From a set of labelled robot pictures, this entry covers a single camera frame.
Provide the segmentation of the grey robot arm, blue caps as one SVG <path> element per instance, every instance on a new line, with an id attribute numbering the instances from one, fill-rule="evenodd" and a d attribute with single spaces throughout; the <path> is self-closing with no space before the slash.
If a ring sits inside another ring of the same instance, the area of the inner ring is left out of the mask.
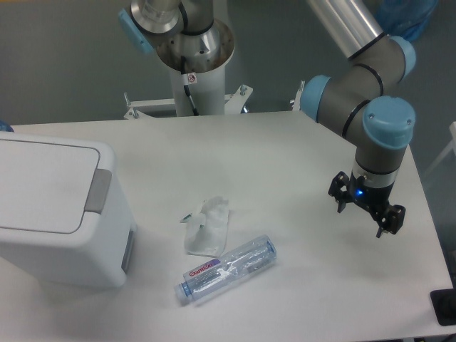
<path id="1" fill-rule="evenodd" d="M 385 34 L 362 1 L 309 5 L 351 62 L 339 79 L 313 77 L 299 99 L 307 116 L 356 147 L 351 173 L 338 173 L 328 193 L 339 210 L 353 203 L 370 214 L 379 234 L 395 234 L 405 208 L 389 196 L 413 137 L 415 111 L 388 89 L 414 68 L 415 50 Z M 156 53 L 170 70 L 179 116 L 227 113 L 224 67 L 234 39 L 214 17 L 212 1 L 132 1 L 118 20 L 139 51 Z"/>

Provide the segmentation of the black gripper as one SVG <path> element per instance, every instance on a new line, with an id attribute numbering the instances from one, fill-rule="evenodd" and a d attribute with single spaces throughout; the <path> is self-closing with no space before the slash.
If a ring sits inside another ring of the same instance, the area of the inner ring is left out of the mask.
<path id="1" fill-rule="evenodd" d="M 397 234 L 403 226 L 406 208 L 399 204 L 390 205 L 389 196 L 393 184 L 387 187 L 369 187 L 362 177 L 351 174 L 350 179 L 340 171 L 332 180 L 328 195 L 338 204 L 337 213 L 342 213 L 347 203 L 353 202 L 367 211 L 377 222 L 376 237 L 383 234 Z"/>

